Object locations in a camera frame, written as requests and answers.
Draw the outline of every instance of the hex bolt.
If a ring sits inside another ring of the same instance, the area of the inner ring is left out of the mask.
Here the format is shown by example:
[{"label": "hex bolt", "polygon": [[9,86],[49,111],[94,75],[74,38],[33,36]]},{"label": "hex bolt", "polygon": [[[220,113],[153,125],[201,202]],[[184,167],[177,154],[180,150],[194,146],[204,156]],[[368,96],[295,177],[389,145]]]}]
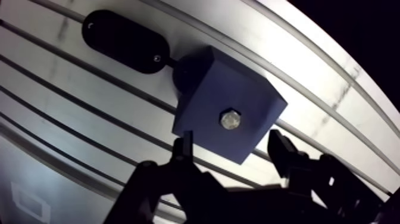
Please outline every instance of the hex bolt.
[{"label": "hex bolt", "polygon": [[221,113],[220,123],[227,130],[233,130],[240,125],[240,114],[235,110],[227,110]]}]

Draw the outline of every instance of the dark background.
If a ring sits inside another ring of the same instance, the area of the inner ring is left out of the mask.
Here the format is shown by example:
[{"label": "dark background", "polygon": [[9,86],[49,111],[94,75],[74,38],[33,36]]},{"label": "dark background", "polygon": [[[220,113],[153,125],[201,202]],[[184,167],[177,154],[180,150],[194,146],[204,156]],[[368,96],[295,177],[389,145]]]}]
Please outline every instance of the dark background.
[{"label": "dark background", "polygon": [[336,40],[400,111],[400,3],[289,0]]}]

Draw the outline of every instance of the black oval mount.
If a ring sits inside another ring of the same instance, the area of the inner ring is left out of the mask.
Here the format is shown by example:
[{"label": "black oval mount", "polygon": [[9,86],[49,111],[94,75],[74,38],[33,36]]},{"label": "black oval mount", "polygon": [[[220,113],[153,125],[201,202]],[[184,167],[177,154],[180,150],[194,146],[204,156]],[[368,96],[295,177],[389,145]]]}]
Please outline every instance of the black oval mount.
[{"label": "black oval mount", "polygon": [[91,48],[141,73],[160,71],[170,58],[163,36],[112,11],[90,13],[82,35]]}]

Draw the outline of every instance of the screw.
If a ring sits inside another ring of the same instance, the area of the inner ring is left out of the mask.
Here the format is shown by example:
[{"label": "screw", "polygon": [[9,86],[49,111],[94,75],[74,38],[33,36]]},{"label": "screw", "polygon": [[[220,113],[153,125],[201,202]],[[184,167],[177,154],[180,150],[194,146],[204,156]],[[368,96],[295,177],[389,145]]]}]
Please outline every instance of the screw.
[{"label": "screw", "polygon": [[240,125],[240,114],[235,110],[228,110],[221,113],[221,125],[227,130],[232,130]]},{"label": "screw", "polygon": [[160,62],[160,61],[161,61],[161,56],[155,55],[154,58],[153,58],[153,60],[154,60],[155,62]]}]

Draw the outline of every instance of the blue plastic block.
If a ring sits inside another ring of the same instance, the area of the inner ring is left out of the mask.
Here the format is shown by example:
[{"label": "blue plastic block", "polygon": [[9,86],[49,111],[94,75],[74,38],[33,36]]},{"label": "blue plastic block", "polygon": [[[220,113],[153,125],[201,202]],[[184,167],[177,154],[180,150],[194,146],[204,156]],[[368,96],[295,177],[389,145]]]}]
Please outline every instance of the blue plastic block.
[{"label": "blue plastic block", "polygon": [[[173,133],[192,130],[195,144],[239,164],[287,106],[266,78],[211,46],[178,61],[173,78],[182,93]],[[240,125],[227,130],[220,117],[230,108]]]}]

